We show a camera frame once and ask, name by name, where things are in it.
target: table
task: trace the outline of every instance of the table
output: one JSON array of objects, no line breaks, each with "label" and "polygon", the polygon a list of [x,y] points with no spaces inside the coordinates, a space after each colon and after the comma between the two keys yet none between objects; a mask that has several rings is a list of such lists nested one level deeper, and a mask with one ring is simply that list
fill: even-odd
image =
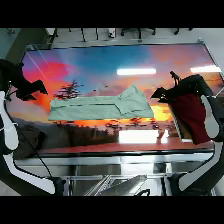
[{"label": "table", "polygon": [[[29,81],[41,79],[49,95],[36,93],[37,101],[33,102],[21,102],[12,95],[12,102],[8,103],[7,108],[19,125],[30,124],[46,133],[47,138],[39,151],[42,155],[211,152],[211,142],[197,146],[182,142],[168,105],[150,99],[158,87],[173,86],[169,75],[171,70],[184,78],[192,74],[190,68],[215,65],[204,43],[150,45],[143,40],[141,44],[132,41],[131,45],[122,45],[119,41],[111,41],[114,46],[102,46],[105,43],[98,43],[99,46],[91,46],[88,42],[84,44],[86,46],[45,48],[50,50],[40,46],[41,50],[27,51],[24,55],[25,77]],[[156,68],[154,76],[118,77],[116,74],[119,68],[148,67]],[[224,87],[222,74],[214,72],[202,75],[215,94]],[[62,86],[69,87],[73,80],[77,82],[74,88],[83,96],[115,96],[131,84],[136,84],[145,93],[155,119],[48,121],[50,100]],[[153,134],[145,139],[144,144],[135,141],[123,144],[119,142],[119,133],[126,130],[135,130],[136,133],[138,130],[151,131],[160,135],[160,138]]]}]

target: red cloth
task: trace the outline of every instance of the red cloth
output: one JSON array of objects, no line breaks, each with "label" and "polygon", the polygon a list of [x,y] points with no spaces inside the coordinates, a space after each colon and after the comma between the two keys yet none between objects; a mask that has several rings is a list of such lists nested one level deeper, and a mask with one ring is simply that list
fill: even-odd
[{"label": "red cloth", "polygon": [[174,114],[190,127],[195,145],[210,141],[204,125],[205,108],[197,96],[194,94],[177,96],[176,101],[170,103],[170,105]]}]

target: table top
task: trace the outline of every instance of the table top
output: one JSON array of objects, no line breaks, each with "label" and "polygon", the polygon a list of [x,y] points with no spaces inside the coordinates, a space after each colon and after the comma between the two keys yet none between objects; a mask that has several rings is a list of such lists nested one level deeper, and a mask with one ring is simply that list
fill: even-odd
[{"label": "table top", "polygon": [[[23,73],[41,79],[48,95],[34,93],[35,101],[12,95],[7,104],[19,126],[31,125],[45,133],[40,153],[167,151],[210,149],[212,142],[182,142],[167,104],[150,99],[153,92],[174,86],[170,71],[182,79],[191,68],[215,65],[204,44],[138,44],[26,51]],[[117,75],[118,69],[156,70],[151,75]],[[224,87],[219,72],[200,73],[214,94]],[[147,97],[154,118],[49,121],[50,101],[63,87],[79,96],[116,96],[135,84]]]}]

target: floor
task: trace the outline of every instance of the floor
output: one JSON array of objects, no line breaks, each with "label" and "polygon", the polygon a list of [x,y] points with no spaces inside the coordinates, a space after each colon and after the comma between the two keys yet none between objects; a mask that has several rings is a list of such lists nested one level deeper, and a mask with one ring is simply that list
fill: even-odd
[{"label": "floor", "polygon": [[[212,55],[214,56],[219,67],[224,70],[224,28],[194,28],[192,31],[188,29],[180,29],[178,35],[174,35],[175,29],[172,28],[158,28],[156,35],[152,36],[152,31],[149,29],[142,29],[142,39],[162,39],[164,43],[170,43],[174,40],[178,42],[184,42],[189,40],[192,43],[196,42],[198,38],[202,38],[209,47]],[[117,28],[115,39],[137,39],[138,32],[133,30],[126,32],[122,37],[120,35],[121,29]],[[86,41],[95,41],[96,33],[94,28],[84,28],[84,34]],[[107,28],[98,28],[99,40],[110,40],[108,37]],[[75,42],[82,41],[82,33],[80,28],[71,28],[69,32],[68,28],[58,28],[58,37],[55,37],[54,43],[60,42]],[[15,191],[11,190],[4,183],[0,182],[0,196],[14,196],[18,195]]]}]

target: green cloth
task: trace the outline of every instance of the green cloth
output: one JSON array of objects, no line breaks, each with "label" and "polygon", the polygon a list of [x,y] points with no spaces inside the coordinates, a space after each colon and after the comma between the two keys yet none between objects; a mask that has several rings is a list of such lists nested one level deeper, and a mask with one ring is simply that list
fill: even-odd
[{"label": "green cloth", "polygon": [[135,85],[117,96],[77,97],[52,100],[49,120],[102,120],[116,118],[153,118],[144,93]]}]

